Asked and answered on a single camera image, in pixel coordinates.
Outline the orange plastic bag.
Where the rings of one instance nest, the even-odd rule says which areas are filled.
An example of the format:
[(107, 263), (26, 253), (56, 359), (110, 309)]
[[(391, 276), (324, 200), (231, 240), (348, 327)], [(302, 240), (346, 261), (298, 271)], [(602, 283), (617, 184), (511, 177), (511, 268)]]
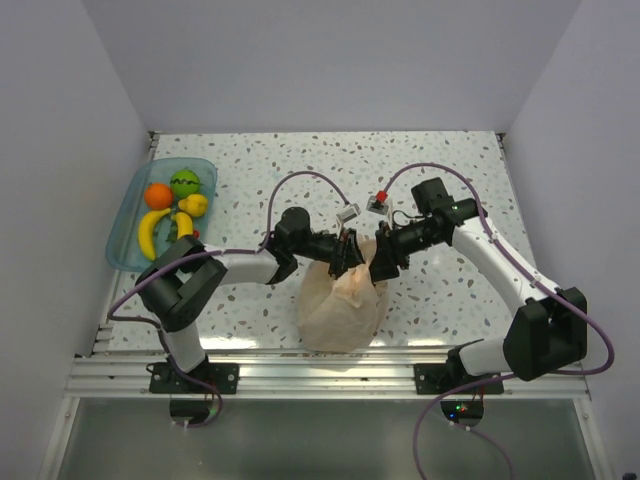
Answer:
[(324, 353), (350, 353), (365, 348), (385, 319), (388, 283), (374, 283), (369, 266), (376, 241), (358, 239), (365, 262), (339, 278), (329, 275), (329, 265), (313, 261), (298, 295), (297, 328), (303, 346)]

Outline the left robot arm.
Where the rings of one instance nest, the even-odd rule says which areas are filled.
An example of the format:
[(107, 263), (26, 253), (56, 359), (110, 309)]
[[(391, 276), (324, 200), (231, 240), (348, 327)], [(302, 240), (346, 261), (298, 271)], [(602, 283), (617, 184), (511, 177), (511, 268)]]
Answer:
[(169, 355), (172, 379), (185, 392), (201, 390), (209, 361), (196, 320), (219, 286), (275, 285), (298, 268), (299, 257), (324, 263), (336, 292), (356, 301), (373, 291), (370, 261), (356, 232), (315, 233), (301, 207), (282, 214), (258, 250), (216, 249), (187, 235), (138, 277), (135, 292), (160, 323), (159, 338)]

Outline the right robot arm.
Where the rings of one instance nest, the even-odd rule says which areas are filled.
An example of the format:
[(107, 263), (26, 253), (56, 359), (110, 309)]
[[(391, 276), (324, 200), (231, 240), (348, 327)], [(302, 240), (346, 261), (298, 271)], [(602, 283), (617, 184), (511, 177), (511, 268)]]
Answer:
[(424, 181), (411, 194), (420, 216), (404, 226), (380, 222), (372, 280), (394, 279), (408, 268), (412, 254), (446, 244), (479, 270), (513, 316), (504, 337), (476, 340), (448, 352), (443, 387), (468, 392), (482, 377), (494, 374), (531, 381), (586, 356), (582, 316), (587, 302), (579, 289), (562, 289), (532, 272), (523, 257), (502, 242), (476, 201), (455, 200), (441, 179)]

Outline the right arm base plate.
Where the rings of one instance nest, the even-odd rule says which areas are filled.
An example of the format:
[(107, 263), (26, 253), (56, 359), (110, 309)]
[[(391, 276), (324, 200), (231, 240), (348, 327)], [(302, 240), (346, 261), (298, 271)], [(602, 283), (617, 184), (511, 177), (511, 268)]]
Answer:
[(500, 378), (500, 374), (483, 374), (479, 376), (469, 374), (463, 367), (460, 351), (465, 345), (455, 347), (447, 352), (443, 363), (417, 363), (413, 365), (414, 384), (418, 395), (440, 395), (450, 390), (465, 386), (460, 394), (475, 395), (483, 385), (468, 387), (468, 384), (485, 381), (490, 378)]

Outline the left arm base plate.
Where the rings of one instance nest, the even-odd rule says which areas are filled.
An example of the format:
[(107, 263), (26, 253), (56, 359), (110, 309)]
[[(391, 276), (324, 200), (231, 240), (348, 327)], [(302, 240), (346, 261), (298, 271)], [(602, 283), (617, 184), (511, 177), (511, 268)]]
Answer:
[(149, 392), (152, 394), (220, 394), (234, 395), (240, 378), (236, 363), (206, 363), (193, 371), (179, 374), (168, 362), (146, 366), (150, 374)]

